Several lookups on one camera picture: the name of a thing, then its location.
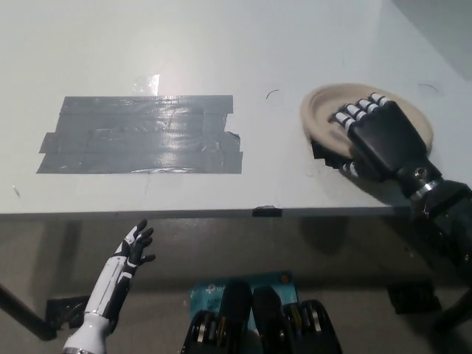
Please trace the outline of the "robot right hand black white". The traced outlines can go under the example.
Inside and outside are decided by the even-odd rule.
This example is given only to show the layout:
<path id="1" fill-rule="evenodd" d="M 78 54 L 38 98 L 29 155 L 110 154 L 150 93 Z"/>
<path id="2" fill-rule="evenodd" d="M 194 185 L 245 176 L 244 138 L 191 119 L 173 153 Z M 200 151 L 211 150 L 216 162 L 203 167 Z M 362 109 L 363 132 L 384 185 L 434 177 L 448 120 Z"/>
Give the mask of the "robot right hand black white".
<path id="1" fill-rule="evenodd" d="M 371 93 L 340 107 L 331 119 L 342 127 L 355 158 L 341 171 L 352 178 L 395 181 L 406 198 L 419 198 L 443 182 L 425 142 L 400 106 Z"/>

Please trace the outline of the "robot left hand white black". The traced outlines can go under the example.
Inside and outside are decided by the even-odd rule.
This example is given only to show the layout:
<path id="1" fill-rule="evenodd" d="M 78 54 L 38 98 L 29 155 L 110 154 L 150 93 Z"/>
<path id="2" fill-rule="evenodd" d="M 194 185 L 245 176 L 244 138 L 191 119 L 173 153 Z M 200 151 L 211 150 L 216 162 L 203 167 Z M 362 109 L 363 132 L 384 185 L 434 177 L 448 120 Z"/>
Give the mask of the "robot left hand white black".
<path id="1" fill-rule="evenodd" d="M 86 322 L 94 316 L 109 323 L 117 320 L 137 269 L 156 259 L 153 254 L 144 254 L 153 242 L 152 234 L 153 229 L 143 220 L 122 239 L 105 263 L 91 292 L 84 312 Z"/>

